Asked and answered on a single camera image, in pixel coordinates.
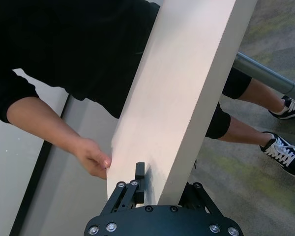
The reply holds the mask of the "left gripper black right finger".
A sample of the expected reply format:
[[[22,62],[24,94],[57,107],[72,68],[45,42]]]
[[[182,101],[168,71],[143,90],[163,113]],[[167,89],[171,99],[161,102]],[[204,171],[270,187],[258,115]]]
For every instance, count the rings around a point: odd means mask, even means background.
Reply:
[[[178,205],[208,214],[218,213],[218,207],[199,182],[193,184],[186,183]]]

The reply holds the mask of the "person's right hand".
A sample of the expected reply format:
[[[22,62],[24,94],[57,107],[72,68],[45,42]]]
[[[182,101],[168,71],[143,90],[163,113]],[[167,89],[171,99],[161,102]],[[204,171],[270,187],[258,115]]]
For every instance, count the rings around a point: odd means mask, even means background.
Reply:
[[[94,140],[79,137],[73,153],[91,176],[107,179],[107,169],[110,168],[112,159]]]

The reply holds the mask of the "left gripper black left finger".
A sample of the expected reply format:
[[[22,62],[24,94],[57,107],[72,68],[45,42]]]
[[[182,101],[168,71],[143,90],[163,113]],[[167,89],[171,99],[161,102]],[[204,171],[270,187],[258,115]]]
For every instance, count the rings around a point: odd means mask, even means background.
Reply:
[[[145,163],[137,162],[135,179],[129,183],[120,181],[116,184],[110,198],[105,204],[102,214],[121,212],[135,208],[145,201]]]

